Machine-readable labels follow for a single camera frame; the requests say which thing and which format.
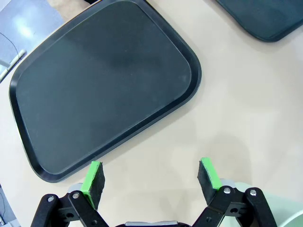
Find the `green tape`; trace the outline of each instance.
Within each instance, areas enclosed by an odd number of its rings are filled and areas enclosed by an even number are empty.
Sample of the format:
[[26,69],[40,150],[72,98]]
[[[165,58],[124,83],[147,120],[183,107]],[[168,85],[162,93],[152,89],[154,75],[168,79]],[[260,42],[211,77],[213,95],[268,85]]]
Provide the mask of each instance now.
[[90,194],[90,189],[91,189],[92,183],[95,179],[96,173],[97,173],[100,165],[101,165],[100,162],[97,162],[97,161],[91,162],[90,167],[89,167],[89,172],[86,174],[84,183],[81,187],[81,192],[84,194],[84,196],[86,196],[86,198],[89,200],[91,206],[94,209],[95,209],[95,206],[94,206],[91,194]]
[[207,174],[208,174],[208,177],[210,179],[213,189],[219,190],[219,188],[222,187],[222,183],[212,164],[212,161],[210,160],[209,157],[203,157],[203,158],[201,158],[201,162],[207,171]]

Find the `tabletop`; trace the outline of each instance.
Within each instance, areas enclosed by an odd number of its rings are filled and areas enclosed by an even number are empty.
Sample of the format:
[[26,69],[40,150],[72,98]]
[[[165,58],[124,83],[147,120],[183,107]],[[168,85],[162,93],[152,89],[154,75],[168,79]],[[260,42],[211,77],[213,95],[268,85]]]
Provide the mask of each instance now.
[[[265,43],[212,0],[148,2],[196,53],[202,82],[187,104],[99,159],[105,221],[193,224],[206,206],[196,178],[201,157],[222,178],[303,202],[303,27]],[[0,182],[27,227],[43,195],[62,197],[88,167],[60,183],[34,173],[9,102],[13,73],[0,84]]]

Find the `floor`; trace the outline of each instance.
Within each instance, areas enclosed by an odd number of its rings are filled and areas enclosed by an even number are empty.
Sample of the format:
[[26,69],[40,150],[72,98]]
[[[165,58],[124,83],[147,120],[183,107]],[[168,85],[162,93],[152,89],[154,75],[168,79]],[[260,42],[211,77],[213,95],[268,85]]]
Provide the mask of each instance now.
[[[19,52],[31,52],[51,32],[63,24],[60,14],[47,0],[0,0],[0,32],[16,46]],[[0,34],[0,59],[11,62],[17,55],[14,46]],[[0,215],[8,223],[16,219],[0,187]]]

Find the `tray rim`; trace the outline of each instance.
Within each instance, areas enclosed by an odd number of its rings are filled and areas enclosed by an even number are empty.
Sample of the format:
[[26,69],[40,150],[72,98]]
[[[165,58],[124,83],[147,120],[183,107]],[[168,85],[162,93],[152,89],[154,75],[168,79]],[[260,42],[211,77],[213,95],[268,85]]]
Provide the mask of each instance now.
[[[39,164],[34,148],[31,144],[29,134],[27,133],[25,124],[22,119],[22,115],[18,106],[17,101],[17,85],[18,80],[21,77],[24,70],[34,62],[45,50],[50,48],[56,41],[58,41],[63,35],[72,30],[75,26],[80,24],[82,21],[88,19],[95,13],[99,12],[103,8],[115,4],[121,1],[128,1],[136,4],[157,26],[158,28],[167,36],[167,38],[175,45],[175,47],[180,51],[182,56],[188,62],[191,69],[191,81],[185,91],[178,99],[174,100],[169,105],[150,115],[148,118],[144,119],[134,127],[130,128],[128,131],[122,133],[113,141],[105,145],[104,147],[97,149],[94,153],[86,156],[80,162],[73,164],[70,168],[65,169],[63,172],[58,174],[52,174],[43,169]],[[60,182],[72,174],[78,172],[85,166],[89,165],[91,161],[97,160],[106,153],[112,151],[122,143],[126,142],[130,138],[134,137],[138,133],[142,132],[149,126],[153,125],[169,113],[175,111],[183,104],[188,102],[193,95],[196,93],[202,77],[201,65],[199,59],[193,50],[188,46],[188,44],[181,38],[181,36],[171,27],[171,25],[146,1],[146,0],[111,0],[111,1],[98,1],[95,4],[89,6],[79,15],[74,17],[72,20],[63,24],[60,28],[54,31],[50,36],[48,36],[39,46],[37,46],[30,54],[31,58],[26,57],[23,62],[18,66],[14,72],[10,86],[9,86],[9,99],[11,103],[11,108],[15,121],[17,123],[18,131],[23,143],[23,147],[27,156],[27,159],[33,169],[33,171],[44,181],[50,183]]]

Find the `light green cup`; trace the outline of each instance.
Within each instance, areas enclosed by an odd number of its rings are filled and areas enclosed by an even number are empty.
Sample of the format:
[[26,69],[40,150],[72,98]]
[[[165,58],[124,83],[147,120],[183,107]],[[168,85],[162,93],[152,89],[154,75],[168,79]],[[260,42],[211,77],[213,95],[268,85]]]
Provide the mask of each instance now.
[[[236,187],[244,192],[251,188],[249,184],[238,182]],[[266,192],[263,192],[267,203],[274,215],[278,227],[303,227],[303,204],[287,200]],[[225,217],[221,226],[237,227],[239,226],[235,218]]]

